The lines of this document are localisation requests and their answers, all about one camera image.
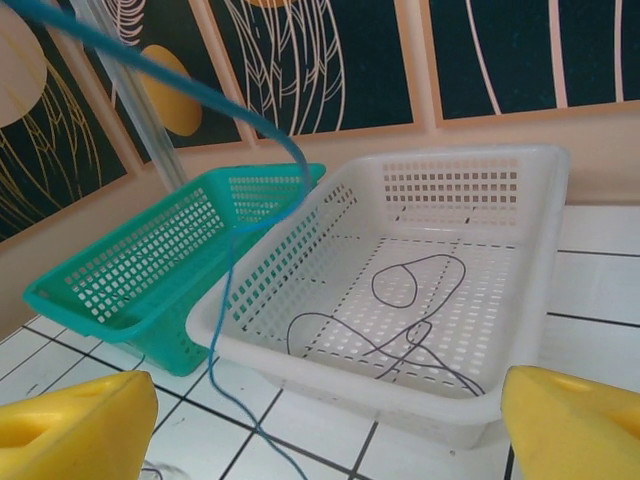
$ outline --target blue cable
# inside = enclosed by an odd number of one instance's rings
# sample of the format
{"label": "blue cable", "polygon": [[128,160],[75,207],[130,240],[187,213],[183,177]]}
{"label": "blue cable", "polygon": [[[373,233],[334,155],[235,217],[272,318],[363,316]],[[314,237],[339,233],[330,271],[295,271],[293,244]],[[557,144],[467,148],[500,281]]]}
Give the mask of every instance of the blue cable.
{"label": "blue cable", "polygon": [[44,25],[54,27],[61,30],[71,37],[75,37],[82,41],[85,45],[91,46],[96,50],[100,50],[107,55],[111,56],[120,63],[123,63],[135,70],[146,73],[147,75],[154,77],[162,83],[181,91],[185,95],[197,100],[200,104],[205,105],[213,110],[216,110],[222,114],[230,117],[235,117],[238,120],[242,120],[255,128],[258,132],[265,137],[269,137],[272,140],[278,142],[296,161],[300,167],[300,176],[302,179],[302,188],[300,189],[300,196],[298,200],[285,211],[274,215],[271,218],[267,218],[255,224],[249,224],[245,226],[238,226],[231,232],[229,241],[228,261],[229,272],[227,274],[227,281],[224,287],[224,293],[222,296],[222,303],[220,305],[220,314],[216,323],[216,329],[211,339],[211,345],[209,347],[208,355],[208,371],[209,380],[211,385],[215,388],[220,395],[233,402],[240,410],[242,410],[254,423],[256,433],[258,433],[267,444],[273,448],[277,453],[282,455],[293,468],[298,472],[303,480],[308,480],[305,473],[300,466],[278,447],[271,438],[265,433],[261,425],[258,422],[256,416],[249,410],[249,408],[238,400],[236,397],[225,391],[216,381],[214,374],[214,352],[220,333],[222,332],[222,325],[224,323],[224,316],[226,311],[226,305],[231,293],[231,285],[233,282],[233,268],[235,260],[233,257],[233,245],[235,238],[238,235],[244,233],[256,232],[264,228],[269,228],[275,224],[281,222],[288,216],[290,216],[297,208],[302,204],[305,197],[311,190],[311,175],[309,173],[309,166],[304,157],[304,154],[300,148],[291,140],[284,132],[279,130],[275,125],[269,122],[266,118],[228,100],[224,95],[215,90],[207,87],[206,85],[193,80],[179,73],[173,72],[152,60],[142,56],[136,50],[128,48],[120,42],[113,40],[102,32],[78,22],[72,15],[63,12],[60,9],[46,5],[39,0],[0,0],[5,3],[11,9],[13,9],[19,15],[30,18],[33,21],[42,23]]}

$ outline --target blue tube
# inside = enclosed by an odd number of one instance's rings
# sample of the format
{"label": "blue tube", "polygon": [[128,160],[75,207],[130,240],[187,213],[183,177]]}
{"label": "blue tube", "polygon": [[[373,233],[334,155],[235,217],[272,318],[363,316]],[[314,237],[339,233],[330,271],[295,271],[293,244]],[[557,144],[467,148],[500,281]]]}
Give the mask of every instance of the blue tube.
{"label": "blue tube", "polygon": [[269,122],[266,118],[228,100],[224,95],[215,90],[207,87],[206,85],[193,80],[189,77],[173,72],[152,60],[142,56],[136,50],[126,47],[120,42],[113,40],[102,32],[78,22],[73,16],[63,12],[62,10],[44,4],[39,0],[0,0],[8,5],[19,15],[29,18],[35,22],[42,23],[44,25],[57,28],[65,32],[66,34],[82,41],[85,45],[90,46],[96,50],[100,50],[105,54],[118,60],[135,70],[146,73],[147,75],[159,80],[160,82],[186,94],[197,100],[200,104],[207,106],[220,113],[235,117],[238,120],[242,120],[255,128],[258,132],[265,137],[271,138],[278,142],[282,147],[289,152],[289,154],[296,161],[300,167],[300,176],[302,179],[302,188],[300,190],[300,197],[296,203],[294,203],[289,209],[281,212],[272,218],[265,219],[255,224],[248,224],[244,226],[238,226],[231,233],[231,240],[229,242],[229,272],[227,274],[227,280],[224,287],[224,293],[222,296],[222,303],[220,306],[220,314],[216,323],[216,328],[211,339],[211,345],[209,348],[208,356],[208,370],[209,380],[211,385],[215,388],[220,395],[233,402],[238,408],[240,408],[254,423],[256,433],[258,433],[277,453],[282,455],[293,468],[298,472],[303,480],[308,480],[305,473],[300,466],[284,452],[273,440],[262,430],[258,419],[244,405],[240,400],[225,391],[216,381],[214,373],[214,353],[215,348],[222,332],[222,325],[224,323],[225,306],[229,300],[229,294],[231,292],[231,285],[233,282],[233,268],[235,259],[233,257],[233,244],[235,238],[243,233],[255,232],[264,228],[271,227],[289,215],[291,215],[304,201],[306,195],[311,190],[311,175],[309,173],[309,166],[304,157],[304,154],[300,148],[291,140],[284,132],[279,130],[275,125]]}

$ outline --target white plastic basket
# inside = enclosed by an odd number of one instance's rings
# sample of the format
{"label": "white plastic basket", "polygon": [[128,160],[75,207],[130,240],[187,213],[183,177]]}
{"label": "white plastic basket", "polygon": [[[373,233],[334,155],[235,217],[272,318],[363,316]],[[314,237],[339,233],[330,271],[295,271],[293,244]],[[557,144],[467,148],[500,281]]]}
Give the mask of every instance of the white plastic basket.
{"label": "white plastic basket", "polygon": [[[472,447],[508,367],[536,361],[568,172],[564,150],[537,145],[350,161],[238,262],[218,353]],[[222,288],[187,320],[201,345]]]}

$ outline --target yellow circle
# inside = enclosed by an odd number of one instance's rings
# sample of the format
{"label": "yellow circle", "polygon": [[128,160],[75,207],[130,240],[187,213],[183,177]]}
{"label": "yellow circle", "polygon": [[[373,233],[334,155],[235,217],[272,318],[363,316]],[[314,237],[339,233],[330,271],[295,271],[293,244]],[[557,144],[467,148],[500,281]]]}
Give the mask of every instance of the yellow circle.
{"label": "yellow circle", "polygon": [[245,0],[245,2],[250,3],[256,7],[269,7],[269,8],[277,8],[284,7],[285,5],[291,5],[296,0]]}
{"label": "yellow circle", "polygon": [[44,52],[29,26],[0,4],[0,128],[38,103],[47,83]]}
{"label": "yellow circle", "polygon": [[[175,72],[189,75],[180,60],[160,45],[149,45],[142,54]],[[198,130],[202,122],[202,107],[198,102],[147,75],[141,74],[140,80],[156,113],[169,131],[188,137]]]}

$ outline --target white tiled surface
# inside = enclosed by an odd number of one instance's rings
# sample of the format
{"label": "white tiled surface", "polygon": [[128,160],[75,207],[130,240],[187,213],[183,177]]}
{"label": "white tiled surface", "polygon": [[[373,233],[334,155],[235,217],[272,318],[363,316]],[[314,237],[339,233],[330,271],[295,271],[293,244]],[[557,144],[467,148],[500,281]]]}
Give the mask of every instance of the white tiled surface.
{"label": "white tiled surface", "polygon": [[[566,210],[560,248],[568,252],[557,256],[549,305],[553,315],[547,319],[540,365],[640,391],[638,238],[640,208]],[[111,345],[37,318],[0,342],[0,404],[138,364],[139,358]],[[204,366],[185,378],[146,362],[139,368],[149,371],[158,386],[150,461],[175,465],[193,480],[298,478],[251,433],[244,415],[215,394],[203,377]],[[522,478],[517,461],[512,475],[505,476],[509,440],[500,424],[491,426],[471,451],[452,451],[382,425],[366,444],[372,426],[366,419],[297,395],[278,396],[255,372],[224,360],[216,374],[256,415],[266,412],[264,428],[291,447],[287,452],[310,480]]]}

